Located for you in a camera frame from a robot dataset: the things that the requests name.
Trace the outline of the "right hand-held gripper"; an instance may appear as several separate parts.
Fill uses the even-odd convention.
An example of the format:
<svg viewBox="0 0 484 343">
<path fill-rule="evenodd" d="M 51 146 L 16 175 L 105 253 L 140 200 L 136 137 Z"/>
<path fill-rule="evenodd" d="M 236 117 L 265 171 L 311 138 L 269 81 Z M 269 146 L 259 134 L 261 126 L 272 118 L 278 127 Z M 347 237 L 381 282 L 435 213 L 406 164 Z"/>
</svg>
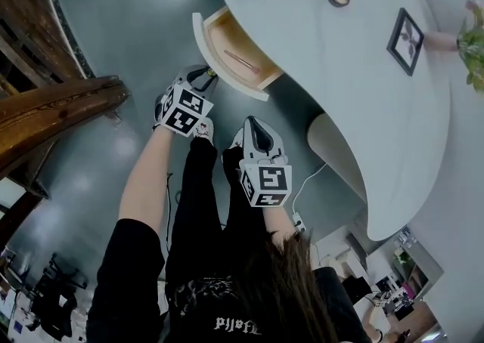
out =
<svg viewBox="0 0 484 343">
<path fill-rule="evenodd" d="M 293 176 L 282 137 L 267 122 L 248 116 L 243 126 L 243 153 L 240 184 L 249 204 L 281 207 L 292 193 Z"/>
</svg>

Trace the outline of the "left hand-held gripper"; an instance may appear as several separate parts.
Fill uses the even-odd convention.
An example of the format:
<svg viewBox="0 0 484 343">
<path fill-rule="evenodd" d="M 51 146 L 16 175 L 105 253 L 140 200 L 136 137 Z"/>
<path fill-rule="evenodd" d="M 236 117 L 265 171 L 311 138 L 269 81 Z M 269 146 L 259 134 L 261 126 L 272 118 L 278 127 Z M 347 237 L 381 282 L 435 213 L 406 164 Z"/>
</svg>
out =
<svg viewBox="0 0 484 343">
<path fill-rule="evenodd" d="M 188 82 L 194 82 L 194 91 Z M 213 108 L 213 103 L 206 98 L 212 97 L 217 84 L 218 76 L 211 76 L 206 64 L 182 68 L 177 74 L 177 81 L 156 100 L 154 128 L 162 125 L 188 137 Z"/>
</svg>

